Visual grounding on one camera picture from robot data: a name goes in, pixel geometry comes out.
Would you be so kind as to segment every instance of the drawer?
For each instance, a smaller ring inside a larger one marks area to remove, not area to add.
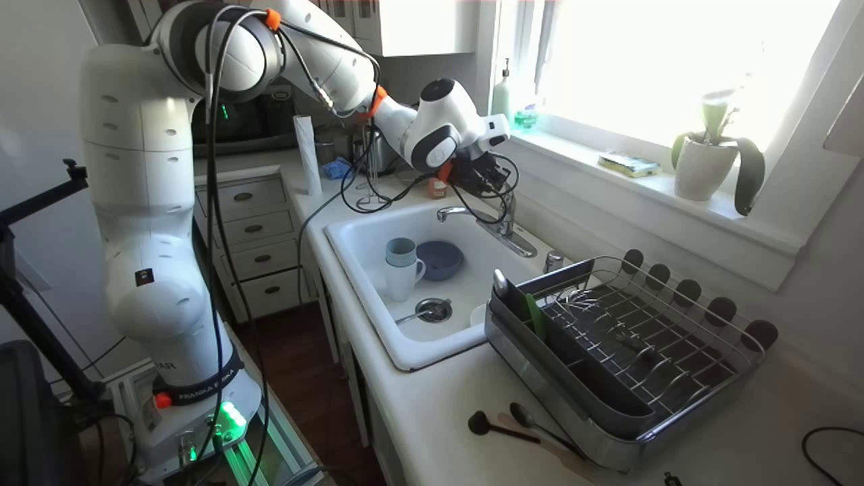
[[[268,273],[281,273],[297,265],[297,248],[291,238],[272,238],[265,244],[253,244],[247,248],[234,248],[230,254],[234,258],[234,269],[241,281],[260,279]],[[215,269],[223,283],[233,283],[227,254],[218,254]]]
[[[312,302],[307,283],[301,283],[304,295],[297,296],[297,273],[301,269],[287,269],[287,273],[242,281],[241,287],[242,287],[251,318],[281,314],[281,311],[297,308],[299,302]],[[238,287],[227,288],[227,299],[238,320],[247,320]]]
[[[199,207],[208,207],[208,190],[197,185]],[[272,214],[287,207],[287,192],[277,177],[251,177],[218,183],[222,219],[242,219],[253,214]]]
[[[287,207],[277,214],[223,222],[223,238],[233,252],[247,248],[268,238],[281,238],[281,235],[291,238],[291,230],[295,225]]]

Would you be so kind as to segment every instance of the potted plant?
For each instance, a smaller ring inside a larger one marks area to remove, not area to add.
[[[764,154],[748,137],[727,137],[731,117],[731,91],[710,91],[702,98],[702,131],[682,131],[673,142],[675,192],[689,200],[710,200],[724,183],[733,160],[739,160],[733,183],[733,211],[748,215],[754,198],[764,180]]]

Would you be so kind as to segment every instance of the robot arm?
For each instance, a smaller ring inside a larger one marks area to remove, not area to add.
[[[227,98],[253,98],[276,76],[322,100],[334,117],[366,113],[388,145],[416,171],[428,173],[449,160],[478,160],[492,145],[508,141],[501,117],[478,117],[461,84],[450,79],[431,82],[407,107],[390,100],[374,84],[374,59],[324,10],[307,0],[260,0],[247,10],[218,2],[176,6],[154,32],[164,64],[181,84],[211,94],[206,56],[211,23],[215,41],[223,41],[227,23],[247,13],[233,32],[222,63],[218,90]]]
[[[307,0],[281,0],[277,10],[282,19],[181,2],[161,17],[149,45],[96,45],[80,68],[108,318],[150,356],[156,376],[123,379],[114,391],[135,424],[146,482],[176,469],[177,443],[212,428],[215,403],[251,419],[261,397],[211,304],[192,248],[192,110],[199,100],[212,103],[215,90],[253,98],[281,76],[338,117],[372,117],[420,173],[450,160],[471,163],[508,134],[501,118],[474,113],[455,82],[428,84],[416,110],[400,104],[374,84],[372,59],[326,13]]]

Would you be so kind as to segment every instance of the metal dish rack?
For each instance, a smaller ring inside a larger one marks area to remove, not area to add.
[[[777,338],[771,325],[743,326],[686,288],[625,258],[577,261],[520,287],[496,275],[485,335],[592,462],[632,469],[724,403]]]

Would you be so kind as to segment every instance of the white sink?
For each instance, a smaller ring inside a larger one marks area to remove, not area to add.
[[[326,238],[349,273],[349,281],[372,320],[388,360],[400,369],[417,369],[485,339],[484,318],[492,295],[492,273],[501,269],[511,281],[540,275],[547,246],[536,246],[534,258],[512,254],[488,235],[471,215],[438,219],[446,202],[424,202],[403,211],[382,211],[326,226]],[[463,266],[449,281],[420,281],[405,302],[390,302],[382,288],[382,246],[388,238],[449,241],[461,248]],[[454,304],[450,318],[428,325],[409,315],[417,299],[446,296]]]

